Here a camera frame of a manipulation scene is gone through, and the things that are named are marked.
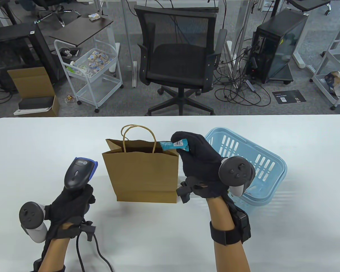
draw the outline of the black cushion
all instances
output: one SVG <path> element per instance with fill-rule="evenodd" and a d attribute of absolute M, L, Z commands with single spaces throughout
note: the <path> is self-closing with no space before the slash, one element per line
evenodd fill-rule
<path fill-rule="evenodd" d="M 147 78 L 201 86 L 205 48 L 191 44 L 161 44 L 150 56 Z"/>

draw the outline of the blue snack packet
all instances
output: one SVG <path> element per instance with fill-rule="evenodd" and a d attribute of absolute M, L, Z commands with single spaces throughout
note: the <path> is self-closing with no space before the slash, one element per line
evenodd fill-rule
<path fill-rule="evenodd" d="M 189 151 L 189 146 L 188 146 L 188 140 L 187 139 L 182 139 L 180 141 L 177 141 L 176 143 L 172 142 L 160 142 L 160 145 L 162 147 L 162 150 L 168 150 L 168 149 L 184 149 L 185 151 Z"/>

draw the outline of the cardboard box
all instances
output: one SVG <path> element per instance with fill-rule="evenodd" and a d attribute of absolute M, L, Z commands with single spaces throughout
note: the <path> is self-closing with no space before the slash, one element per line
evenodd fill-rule
<path fill-rule="evenodd" d="M 53 96 L 52 108 L 46 112 L 18 115 L 20 117 L 57 117 L 59 102 L 44 67 L 8 70 L 21 98 Z"/>

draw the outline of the chair armrest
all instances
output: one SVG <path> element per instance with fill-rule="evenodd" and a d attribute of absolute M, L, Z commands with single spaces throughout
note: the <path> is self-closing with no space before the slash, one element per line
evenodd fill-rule
<path fill-rule="evenodd" d="M 218 39 L 216 41 L 215 50 L 214 50 L 214 54 L 217 55 L 214 69 L 218 68 L 220 56 L 222 55 L 224 43 L 226 42 L 226 37 L 227 37 L 227 30 L 226 29 L 219 30 L 219 35 L 218 35 Z"/>
<path fill-rule="evenodd" d="M 139 78 L 145 85 L 150 85 L 150 81 L 146 79 L 147 69 L 148 69 L 148 49 L 143 44 L 138 44 L 141 50 L 141 60 L 140 60 L 140 72 Z"/>

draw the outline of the brown paper bag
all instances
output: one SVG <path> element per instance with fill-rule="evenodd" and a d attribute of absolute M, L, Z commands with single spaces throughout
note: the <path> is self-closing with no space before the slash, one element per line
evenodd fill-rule
<path fill-rule="evenodd" d="M 154 141 L 125 141 L 126 133 L 135 127 L 148 130 Z M 122 140 L 106 139 L 111 151 L 102 154 L 117 201 L 176 203 L 178 153 L 163 151 L 144 126 L 124 126 L 121 135 Z"/>

